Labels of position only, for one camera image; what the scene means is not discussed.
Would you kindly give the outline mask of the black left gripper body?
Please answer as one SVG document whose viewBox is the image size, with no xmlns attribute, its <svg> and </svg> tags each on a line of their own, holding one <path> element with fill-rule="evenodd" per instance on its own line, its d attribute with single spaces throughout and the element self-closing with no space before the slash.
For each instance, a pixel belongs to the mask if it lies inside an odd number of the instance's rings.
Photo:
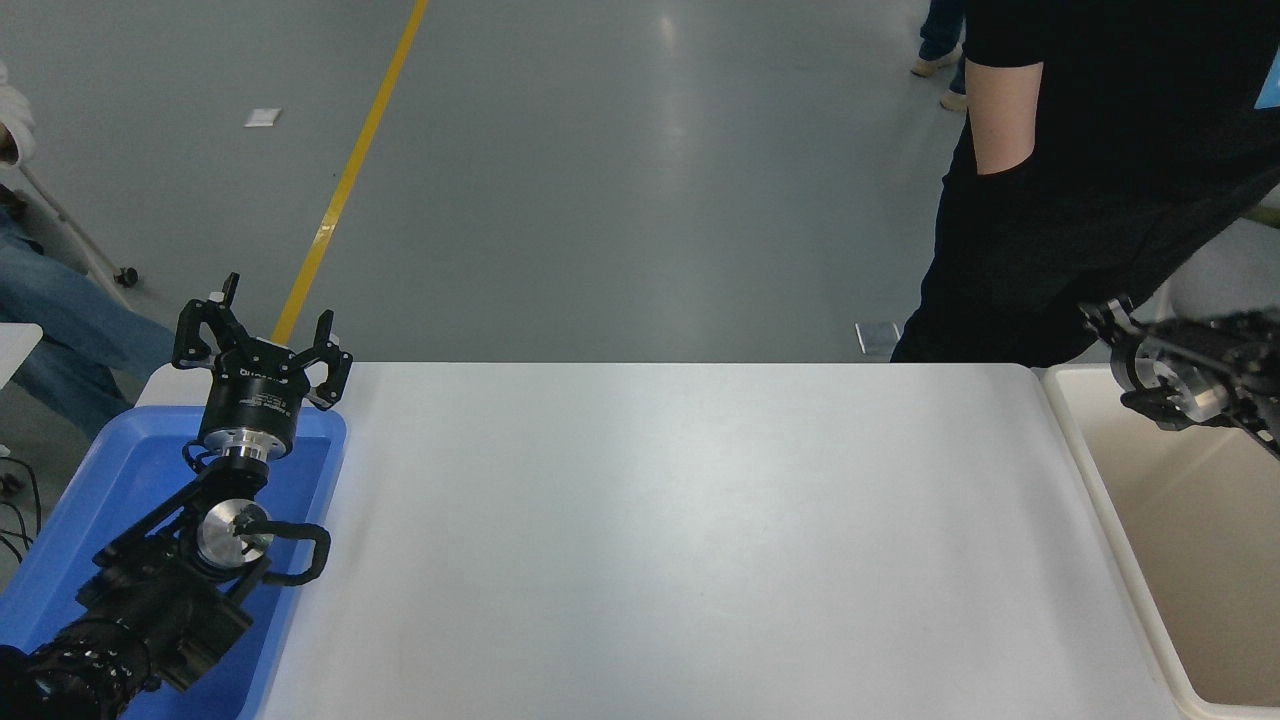
<svg viewBox="0 0 1280 720">
<path fill-rule="evenodd" d="M 310 383 L 305 372 L 284 372 L 292 350 L 252 340 L 221 350 L 212 361 L 212 386 L 198 429 L 202 443 L 221 443 L 238 430 L 294 441 L 298 415 Z"/>
</svg>

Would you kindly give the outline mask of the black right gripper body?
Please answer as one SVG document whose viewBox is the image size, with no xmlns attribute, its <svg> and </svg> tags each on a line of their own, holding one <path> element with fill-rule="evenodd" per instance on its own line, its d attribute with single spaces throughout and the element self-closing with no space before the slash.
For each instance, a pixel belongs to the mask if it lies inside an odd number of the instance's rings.
<svg viewBox="0 0 1280 720">
<path fill-rule="evenodd" d="M 1140 322 L 1111 322 L 1111 369 L 1115 380 L 1126 393 L 1155 389 L 1161 386 L 1155 361 L 1143 350 L 1148 336 L 1148 327 Z"/>
</svg>

